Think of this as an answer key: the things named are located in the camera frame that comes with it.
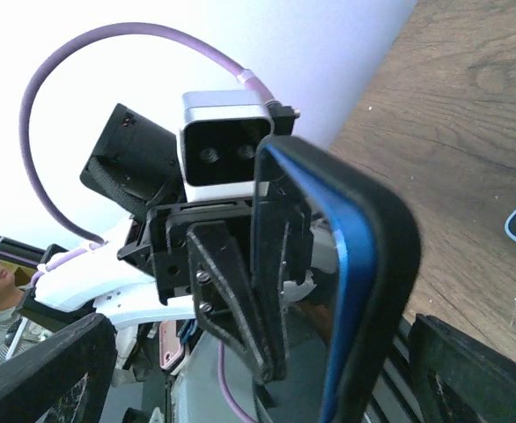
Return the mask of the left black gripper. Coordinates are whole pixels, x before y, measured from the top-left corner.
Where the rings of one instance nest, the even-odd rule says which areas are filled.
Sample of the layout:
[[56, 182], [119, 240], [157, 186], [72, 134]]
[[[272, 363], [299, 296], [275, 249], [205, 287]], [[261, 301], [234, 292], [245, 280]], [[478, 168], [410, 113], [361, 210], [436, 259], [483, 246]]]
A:
[[199, 326], [232, 349], [258, 383], [287, 375], [284, 284], [307, 296], [315, 264], [311, 206], [287, 175], [254, 199], [161, 205], [135, 221], [119, 260], [155, 278], [167, 305], [190, 286]]

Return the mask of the black phone blue edge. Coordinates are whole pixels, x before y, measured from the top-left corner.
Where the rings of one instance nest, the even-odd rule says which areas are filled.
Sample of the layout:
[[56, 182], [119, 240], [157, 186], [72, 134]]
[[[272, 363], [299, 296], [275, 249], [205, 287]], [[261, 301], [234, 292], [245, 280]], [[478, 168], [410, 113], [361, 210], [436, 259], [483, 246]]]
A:
[[360, 332], [360, 324], [375, 284], [378, 253], [375, 232], [359, 201], [350, 190], [352, 169], [297, 137], [284, 145], [261, 146], [257, 181], [287, 175], [311, 206], [328, 222], [328, 238], [335, 244], [331, 279], [335, 283], [332, 335], [321, 397], [319, 420], [336, 416], [338, 389], [347, 359]]

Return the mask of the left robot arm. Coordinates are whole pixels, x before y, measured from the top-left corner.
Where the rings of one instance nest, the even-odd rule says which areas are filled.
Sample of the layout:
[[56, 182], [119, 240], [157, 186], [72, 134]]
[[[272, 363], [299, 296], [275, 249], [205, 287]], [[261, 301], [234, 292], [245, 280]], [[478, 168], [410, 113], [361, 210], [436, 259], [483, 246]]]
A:
[[258, 151], [288, 137], [297, 112], [273, 101], [250, 116], [190, 122], [180, 135], [115, 106], [81, 182], [131, 214], [119, 241], [94, 242], [40, 278], [37, 300], [71, 313], [152, 278], [162, 308], [189, 287], [199, 325], [232, 348], [258, 383], [283, 380], [290, 303], [337, 270], [318, 206]]

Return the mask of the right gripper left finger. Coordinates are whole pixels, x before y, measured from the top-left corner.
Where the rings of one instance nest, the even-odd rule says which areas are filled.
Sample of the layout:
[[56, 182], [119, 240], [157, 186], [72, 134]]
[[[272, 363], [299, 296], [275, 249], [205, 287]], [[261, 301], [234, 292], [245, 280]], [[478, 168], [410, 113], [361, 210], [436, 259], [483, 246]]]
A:
[[69, 422], [98, 422], [114, 372], [114, 327], [92, 313], [0, 366], [0, 422], [35, 422], [68, 394]]

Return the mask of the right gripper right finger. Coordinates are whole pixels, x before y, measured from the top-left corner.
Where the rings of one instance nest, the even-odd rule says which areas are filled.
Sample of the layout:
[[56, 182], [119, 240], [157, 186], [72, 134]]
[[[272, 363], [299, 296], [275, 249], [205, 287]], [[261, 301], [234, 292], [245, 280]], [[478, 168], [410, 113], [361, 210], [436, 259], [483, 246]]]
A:
[[409, 367], [425, 422], [516, 422], [516, 362], [436, 316], [416, 316]]

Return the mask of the black phone case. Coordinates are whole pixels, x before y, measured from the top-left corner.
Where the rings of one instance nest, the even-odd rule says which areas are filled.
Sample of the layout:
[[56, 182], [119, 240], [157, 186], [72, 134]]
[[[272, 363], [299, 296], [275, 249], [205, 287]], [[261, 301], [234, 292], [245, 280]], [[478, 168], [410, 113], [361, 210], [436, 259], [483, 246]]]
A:
[[335, 243], [336, 287], [319, 421], [359, 422], [419, 270], [416, 220], [391, 189], [300, 137], [265, 137], [254, 177], [252, 284], [272, 376], [288, 367], [283, 275], [306, 275], [320, 212]]

